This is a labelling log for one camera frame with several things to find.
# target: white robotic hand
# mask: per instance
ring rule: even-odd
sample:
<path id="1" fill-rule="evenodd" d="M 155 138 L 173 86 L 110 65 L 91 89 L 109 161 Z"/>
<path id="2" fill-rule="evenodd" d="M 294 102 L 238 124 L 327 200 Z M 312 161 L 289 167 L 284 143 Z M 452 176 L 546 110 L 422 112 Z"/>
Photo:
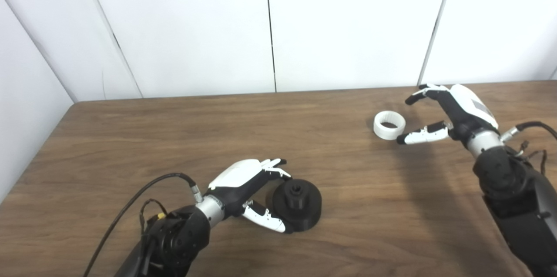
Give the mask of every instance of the white robotic hand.
<path id="1" fill-rule="evenodd" d="M 472 131 L 489 127 L 497 130 L 498 124 L 489 109 L 479 97 L 467 87 L 456 84 L 451 89 L 428 83 L 421 85 L 420 91 L 413 93 L 405 103 L 412 105 L 429 97 L 439 102 L 452 123 L 437 122 L 421 130 L 398 136 L 398 144 L 421 144 L 451 137 L 454 140 L 468 140 Z"/>
<path id="2" fill-rule="evenodd" d="M 257 225 L 278 231 L 292 233 L 290 226 L 269 209 L 250 198 L 269 180 L 290 180 L 292 176 L 277 168 L 286 160 L 241 160 L 232 164 L 209 184 L 198 208 L 207 211 L 211 227 L 229 216 L 241 216 Z"/>

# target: robot finger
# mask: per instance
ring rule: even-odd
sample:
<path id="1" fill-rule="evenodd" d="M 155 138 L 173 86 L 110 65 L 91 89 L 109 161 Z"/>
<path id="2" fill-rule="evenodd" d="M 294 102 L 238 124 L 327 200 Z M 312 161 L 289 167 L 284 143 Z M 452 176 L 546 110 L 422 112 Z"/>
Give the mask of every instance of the robot finger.
<path id="1" fill-rule="evenodd" d="M 292 176 L 281 168 L 267 168 L 265 172 L 269 173 L 269 180 L 275 180 L 279 178 L 284 180 L 292 179 Z"/>
<path id="2" fill-rule="evenodd" d="M 449 137 L 450 129 L 450 124 L 441 121 L 425 126 L 421 130 L 401 134 L 396 137 L 396 142 L 398 144 L 422 144 L 424 142 L 443 140 Z"/>
<path id="3" fill-rule="evenodd" d="M 243 204 L 243 216 L 259 226 L 263 226 L 279 233 L 291 234 L 291 226 L 284 222 L 280 217 L 271 213 L 268 208 L 259 204 L 255 200 L 249 200 Z"/>

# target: white wall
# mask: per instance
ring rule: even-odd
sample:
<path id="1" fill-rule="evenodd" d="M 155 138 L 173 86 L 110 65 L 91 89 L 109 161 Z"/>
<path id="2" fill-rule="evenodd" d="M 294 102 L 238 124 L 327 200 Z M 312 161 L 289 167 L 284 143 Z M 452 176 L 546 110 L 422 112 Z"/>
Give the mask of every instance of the white wall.
<path id="1" fill-rule="evenodd" d="M 442 0 L 270 0 L 278 91 L 414 85 Z"/>
<path id="2" fill-rule="evenodd" d="M 267 0 L 99 0 L 145 97 L 275 91 Z"/>
<path id="3" fill-rule="evenodd" d="M 72 101 L 0 0 L 0 202 Z"/>
<path id="4" fill-rule="evenodd" d="M 557 0 L 447 0 L 424 83 L 549 79 Z"/>
<path id="5" fill-rule="evenodd" d="M 6 0 L 76 101 L 141 97 L 95 0 Z"/>

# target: robotic hand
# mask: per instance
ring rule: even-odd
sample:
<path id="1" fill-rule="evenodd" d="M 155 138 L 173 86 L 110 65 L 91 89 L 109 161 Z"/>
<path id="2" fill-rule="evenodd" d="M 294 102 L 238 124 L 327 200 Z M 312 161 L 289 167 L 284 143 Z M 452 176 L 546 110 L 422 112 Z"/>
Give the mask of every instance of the robotic hand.
<path id="1" fill-rule="evenodd" d="M 398 144 L 419 144 L 451 137 L 474 156 L 473 171 L 479 178 L 483 200 L 513 254 L 535 277 L 557 277 L 557 194 L 545 177 L 505 142 L 528 127 L 543 127 L 555 138 L 557 132 L 541 122 L 519 124 L 499 134 L 495 118 L 475 95 L 462 85 L 451 89 L 422 85 L 406 104 L 429 97 L 437 100 L 452 123 L 438 122 L 398 136 Z"/>
<path id="2" fill-rule="evenodd" d="M 193 183 L 197 203 L 147 220 L 141 242 L 116 273 L 116 277 L 182 277 L 199 251 L 209 244 L 211 228 L 230 216 L 244 216 L 279 233 L 292 233 L 291 226 L 269 209 L 250 200 L 269 180 L 290 180 L 277 168 L 285 160 L 241 160 L 209 184 L 201 197 Z"/>

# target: black cylindrical object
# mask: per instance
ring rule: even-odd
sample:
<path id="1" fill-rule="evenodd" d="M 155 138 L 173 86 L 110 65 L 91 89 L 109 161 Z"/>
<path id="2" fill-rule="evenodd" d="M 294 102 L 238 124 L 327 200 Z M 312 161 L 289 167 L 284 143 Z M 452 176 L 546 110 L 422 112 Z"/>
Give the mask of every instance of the black cylindrical object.
<path id="1" fill-rule="evenodd" d="M 272 203 L 275 214 L 294 231 L 311 229 L 321 217 L 321 194 L 306 180 L 292 179 L 281 184 L 273 194 Z"/>

